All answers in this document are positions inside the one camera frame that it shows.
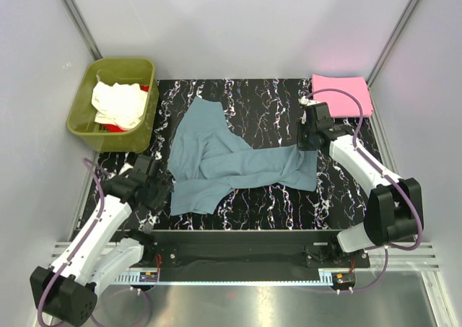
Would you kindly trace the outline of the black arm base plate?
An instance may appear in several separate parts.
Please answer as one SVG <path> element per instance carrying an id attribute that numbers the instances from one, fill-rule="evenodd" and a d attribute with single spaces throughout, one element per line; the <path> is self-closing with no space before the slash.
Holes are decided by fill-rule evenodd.
<path id="1" fill-rule="evenodd" d="M 352 274 L 371 269 L 372 254 L 368 250 L 348 266 L 318 263 L 313 256 L 335 235 L 336 230 L 294 231 L 180 231 L 151 232 L 162 255 L 161 271 L 180 273 L 291 273 L 318 270 Z M 133 265 L 129 271 L 154 271 L 154 264 Z"/>

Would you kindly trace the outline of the blue-grey t shirt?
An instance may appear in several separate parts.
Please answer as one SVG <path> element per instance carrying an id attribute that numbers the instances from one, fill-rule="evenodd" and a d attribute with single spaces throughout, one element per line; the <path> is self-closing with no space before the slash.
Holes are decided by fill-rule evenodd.
<path id="1" fill-rule="evenodd" d="M 236 189 L 275 183 L 302 191 L 317 186 L 316 152 L 295 145 L 254 149 L 228 128 L 222 104 L 194 99 L 178 125 L 167 168 L 175 181 L 173 216 L 212 214 Z"/>

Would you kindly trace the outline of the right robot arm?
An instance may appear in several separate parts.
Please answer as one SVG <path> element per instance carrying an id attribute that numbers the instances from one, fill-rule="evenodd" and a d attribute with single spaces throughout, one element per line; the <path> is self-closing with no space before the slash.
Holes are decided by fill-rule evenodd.
<path id="1" fill-rule="evenodd" d="M 363 222 L 333 236 L 313 260 L 341 267 L 379 247 L 418 248 L 424 218 L 422 188 L 417 180 L 403 179 L 382 165 L 358 142 L 356 131 L 335 124 L 326 103 L 308 100 L 302 109 L 297 124 L 298 149 L 328 154 L 368 195 Z"/>

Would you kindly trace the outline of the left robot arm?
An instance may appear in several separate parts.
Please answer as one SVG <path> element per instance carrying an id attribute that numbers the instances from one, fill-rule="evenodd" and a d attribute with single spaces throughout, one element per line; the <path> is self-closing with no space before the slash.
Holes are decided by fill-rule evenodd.
<path id="1" fill-rule="evenodd" d="M 126 269 L 154 264 L 162 255 L 150 230 L 128 230 L 108 254 L 103 250 L 118 227 L 136 210 L 164 204 L 173 189 L 160 174 L 160 162 L 140 155 L 133 167 L 95 180 L 100 199 L 91 217 L 63 253 L 48 267 L 38 266 L 30 276 L 40 326 L 45 315 L 58 325 L 82 326 L 93 317 L 98 298 Z"/>

